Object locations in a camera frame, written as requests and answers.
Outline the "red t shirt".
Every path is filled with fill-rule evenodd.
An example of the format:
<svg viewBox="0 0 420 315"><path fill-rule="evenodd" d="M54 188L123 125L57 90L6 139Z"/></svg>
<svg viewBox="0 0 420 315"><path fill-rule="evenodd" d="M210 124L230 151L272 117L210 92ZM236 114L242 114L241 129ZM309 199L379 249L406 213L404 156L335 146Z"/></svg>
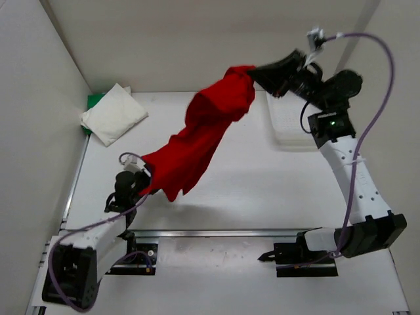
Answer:
<svg viewBox="0 0 420 315"><path fill-rule="evenodd" d="M239 121L255 99L254 66L234 66L188 105L185 127L159 150L142 156L151 167L152 183L142 193L163 190L169 201L189 193L207 170L226 130Z"/></svg>

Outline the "green t shirt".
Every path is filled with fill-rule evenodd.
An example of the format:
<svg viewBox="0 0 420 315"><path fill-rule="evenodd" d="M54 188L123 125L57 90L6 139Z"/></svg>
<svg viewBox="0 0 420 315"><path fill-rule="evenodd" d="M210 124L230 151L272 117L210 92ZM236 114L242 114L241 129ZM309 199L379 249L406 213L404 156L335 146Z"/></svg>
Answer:
<svg viewBox="0 0 420 315"><path fill-rule="evenodd" d="M87 98L87 111L95 107L105 95L105 93L89 95ZM91 135L92 131L90 129L86 127L82 127L82 129L87 136Z"/></svg>

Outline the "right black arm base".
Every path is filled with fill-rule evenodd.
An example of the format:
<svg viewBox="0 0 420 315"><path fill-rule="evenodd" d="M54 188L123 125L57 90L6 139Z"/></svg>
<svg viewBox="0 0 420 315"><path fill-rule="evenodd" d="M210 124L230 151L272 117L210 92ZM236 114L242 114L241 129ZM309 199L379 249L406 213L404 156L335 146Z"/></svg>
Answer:
<svg viewBox="0 0 420 315"><path fill-rule="evenodd" d="M308 249L304 234L298 233L294 243L274 243L272 251L263 253L262 263L275 262L277 278L327 278L337 277L335 260L327 251Z"/></svg>

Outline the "white t shirt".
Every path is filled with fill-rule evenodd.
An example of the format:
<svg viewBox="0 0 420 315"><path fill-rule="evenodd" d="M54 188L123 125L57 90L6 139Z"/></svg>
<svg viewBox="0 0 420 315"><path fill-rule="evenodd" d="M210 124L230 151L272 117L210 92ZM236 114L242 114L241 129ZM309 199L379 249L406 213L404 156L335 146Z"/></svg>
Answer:
<svg viewBox="0 0 420 315"><path fill-rule="evenodd" d="M80 125L109 147L148 117L146 108L116 83L91 109L79 116Z"/></svg>

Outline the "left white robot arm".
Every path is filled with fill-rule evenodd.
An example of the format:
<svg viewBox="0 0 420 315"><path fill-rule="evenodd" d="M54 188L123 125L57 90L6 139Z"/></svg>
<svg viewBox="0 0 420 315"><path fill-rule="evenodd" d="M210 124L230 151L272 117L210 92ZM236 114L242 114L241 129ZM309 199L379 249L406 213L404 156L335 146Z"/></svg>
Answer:
<svg viewBox="0 0 420 315"><path fill-rule="evenodd" d="M146 271L152 260L138 250L129 227L137 209L151 192L152 173L142 158L125 152L119 157L122 172L96 223L61 236L49 250L41 297L47 303L66 305L79 313L92 309L103 276L116 264L144 257Z"/></svg>

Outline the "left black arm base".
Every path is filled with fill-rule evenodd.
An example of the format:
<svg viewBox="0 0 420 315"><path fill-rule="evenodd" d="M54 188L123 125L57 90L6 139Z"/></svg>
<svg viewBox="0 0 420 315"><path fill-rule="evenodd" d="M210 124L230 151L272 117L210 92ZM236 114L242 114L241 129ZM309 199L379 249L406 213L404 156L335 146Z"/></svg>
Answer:
<svg viewBox="0 0 420 315"><path fill-rule="evenodd" d="M143 237L129 231L124 236L127 240L127 254L117 261L107 275L154 276L158 261L158 239Z"/></svg>

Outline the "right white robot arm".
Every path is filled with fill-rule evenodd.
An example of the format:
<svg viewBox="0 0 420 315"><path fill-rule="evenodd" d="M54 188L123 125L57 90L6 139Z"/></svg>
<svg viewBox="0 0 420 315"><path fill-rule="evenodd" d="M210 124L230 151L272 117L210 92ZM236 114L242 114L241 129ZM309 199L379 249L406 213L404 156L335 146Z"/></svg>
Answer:
<svg viewBox="0 0 420 315"><path fill-rule="evenodd" d="M315 58L324 43L340 38L362 37L380 46L388 60L389 80L383 101L361 135L349 118L350 98L362 89L362 77L352 70L341 70L327 80ZM395 215L379 193L360 154L362 143L384 112L391 96L395 63L389 46L380 37L365 33L336 33L325 36L314 28L307 34L309 54L294 50L284 59L256 67L247 74L268 94L281 98L291 92L313 105L318 112L308 117L310 135L328 162L345 199L346 210L340 228L317 228L303 232L295 245L295 256L308 263L324 252L331 258L346 258L390 247L407 226L402 214Z"/></svg>

